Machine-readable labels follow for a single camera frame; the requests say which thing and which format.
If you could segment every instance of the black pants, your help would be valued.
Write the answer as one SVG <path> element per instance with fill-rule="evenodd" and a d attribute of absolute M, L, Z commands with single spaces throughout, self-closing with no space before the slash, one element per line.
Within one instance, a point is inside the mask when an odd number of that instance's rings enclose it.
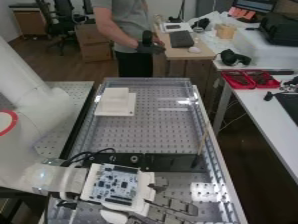
<path fill-rule="evenodd" d="M 116 52 L 120 77 L 152 77 L 153 56 L 141 53 Z"/>

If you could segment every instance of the black box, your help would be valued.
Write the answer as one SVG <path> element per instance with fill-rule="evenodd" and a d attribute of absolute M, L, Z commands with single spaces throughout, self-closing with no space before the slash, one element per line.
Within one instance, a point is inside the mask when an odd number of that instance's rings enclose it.
<path fill-rule="evenodd" d="M 298 16 L 269 13 L 259 29 L 271 44 L 298 47 Z"/>

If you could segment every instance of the gray t-shirt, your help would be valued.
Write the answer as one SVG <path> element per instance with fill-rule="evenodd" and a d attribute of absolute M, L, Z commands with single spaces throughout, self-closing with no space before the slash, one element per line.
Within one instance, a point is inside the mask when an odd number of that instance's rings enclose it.
<path fill-rule="evenodd" d="M 112 10 L 113 21 L 121 30 L 133 38 L 141 40 L 142 32 L 150 30 L 145 0 L 92 0 L 93 7 Z M 134 53 L 136 50 L 114 43 L 114 50 Z"/>

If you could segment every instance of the keyboard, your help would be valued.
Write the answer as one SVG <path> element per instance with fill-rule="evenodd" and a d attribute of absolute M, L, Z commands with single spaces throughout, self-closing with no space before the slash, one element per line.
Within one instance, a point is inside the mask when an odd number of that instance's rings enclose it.
<path fill-rule="evenodd" d="M 193 47 L 194 42 L 189 31 L 177 31 L 170 33 L 170 45 L 173 48 Z"/>
<path fill-rule="evenodd" d="M 298 126 L 298 94 L 275 94 L 277 100 Z"/>

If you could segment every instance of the red tray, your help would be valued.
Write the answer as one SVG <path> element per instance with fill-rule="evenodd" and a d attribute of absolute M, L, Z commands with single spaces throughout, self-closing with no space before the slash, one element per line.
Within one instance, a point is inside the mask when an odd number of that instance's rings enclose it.
<path fill-rule="evenodd" d="M 281 83 L 273 78 L 273 76 L 262 70 L 246 70 L 243 71 L 245 74 L 249 76 L 249 78 L 254 81 L 255 87 L 259 89 L 266 89 L 266 88 L 279 88 Z M 258 73 L 258 78 L 253 77 L 251 73 Z"/>
<path fill-rule="evenodd" d="M 222 71 L 221 75 L 234 89 L 254 89 L 255 82 L 245 72 L 238 70 Z"/>

